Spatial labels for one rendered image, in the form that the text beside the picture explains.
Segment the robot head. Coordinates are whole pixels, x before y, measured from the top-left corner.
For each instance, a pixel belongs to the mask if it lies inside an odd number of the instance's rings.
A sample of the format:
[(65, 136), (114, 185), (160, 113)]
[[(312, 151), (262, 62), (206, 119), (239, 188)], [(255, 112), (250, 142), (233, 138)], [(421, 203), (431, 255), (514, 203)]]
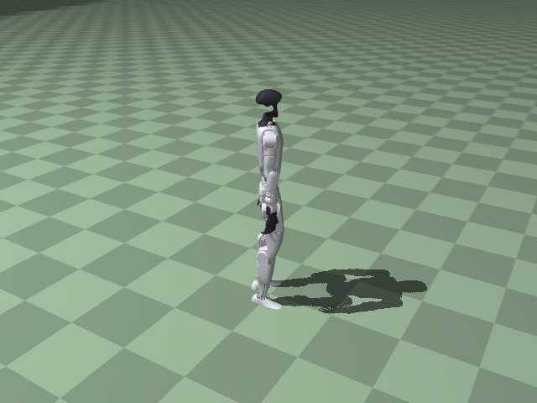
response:
[(258, 127), (266, 127), (269, 122), (273, 122), (271, 125), (276, 125), (276, 123), (273, 121), (273, 117), (278, 117), (278, 109), (277, 104), (281, 100), (282, 95), (281, 93), (272, 90), (272, 89), (265, 89), (258, 93), (256, 96), (256, 102), (257, 104), (262, 104), (265, 107), (269, 107), (270, 105), (273, 106), (274, 110), (272, 112), (264, 113), (263, 118), (258, 123)]

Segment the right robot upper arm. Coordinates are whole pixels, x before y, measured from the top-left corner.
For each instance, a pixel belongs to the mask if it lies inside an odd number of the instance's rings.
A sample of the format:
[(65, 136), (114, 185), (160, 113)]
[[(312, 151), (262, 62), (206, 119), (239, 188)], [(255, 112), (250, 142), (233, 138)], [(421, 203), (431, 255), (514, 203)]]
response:
[[(267, 180), (268, 175), (274, 169), (276, 163), (276, 151), (278, 148), (278, 136), (273, 131), (264, 132), (263, 136), (263, 173)], [(277, 171), (276, 171), (277, 172)], [(277, 172), (278, 173), (278, 172)]]

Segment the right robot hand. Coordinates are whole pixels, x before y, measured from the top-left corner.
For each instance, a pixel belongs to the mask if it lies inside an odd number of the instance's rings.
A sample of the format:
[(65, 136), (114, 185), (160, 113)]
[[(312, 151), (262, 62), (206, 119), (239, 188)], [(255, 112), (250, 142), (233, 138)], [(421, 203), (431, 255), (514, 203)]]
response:
[(266, 221), (266, 228), (264, 229), (264, 232), (261, 232), (261, 234), (268, 234), (276, 229), (276, 224), (279, 223), (279, 220), (277, 219), (277, 212), (271, 213), (271, 209), (269, 206), (266, 207), (266, 215), (268, 216), (268, 219)]

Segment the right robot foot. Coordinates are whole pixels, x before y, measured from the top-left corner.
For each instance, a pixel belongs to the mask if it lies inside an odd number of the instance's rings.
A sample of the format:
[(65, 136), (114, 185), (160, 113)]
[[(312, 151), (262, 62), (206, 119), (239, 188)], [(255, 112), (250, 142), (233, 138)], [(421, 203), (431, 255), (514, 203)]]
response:
[[(262, 296), (263, 297), (263, 296)], [(261, 298), (261, 297), (260, 297)], [(254, 303), (258, 303), (260, 305), (263, 305), (263, 306), (266, 306), (266, 307), (269, 307), (269, 308), (273, 308), (273, 309), (281, 309), (282, 308), (282, 305), (279, 304), (278, 302), (272, 300), (271, 298), (269, 298), (268, 296), (265, 298), (265, 300), (260, 300), (258, 299), (258, 294), (255, 294), (253, 295), (252, 297), (252, 302)]]

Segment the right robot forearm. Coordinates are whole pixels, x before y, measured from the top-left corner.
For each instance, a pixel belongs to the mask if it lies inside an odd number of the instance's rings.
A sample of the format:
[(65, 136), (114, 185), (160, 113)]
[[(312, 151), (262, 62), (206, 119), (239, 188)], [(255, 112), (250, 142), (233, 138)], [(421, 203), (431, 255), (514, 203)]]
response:
[(264, 185), (264, 188), (266, 189), (266, 207), (269, 206), (271, 209), (271, 213), (275, 213), (278, 210), (277, 207), (277, 191), (278, 188), (278, 180), (279, 180), (279, 174), (276, 171), (271, 171), (268, 174), (267, 183)]

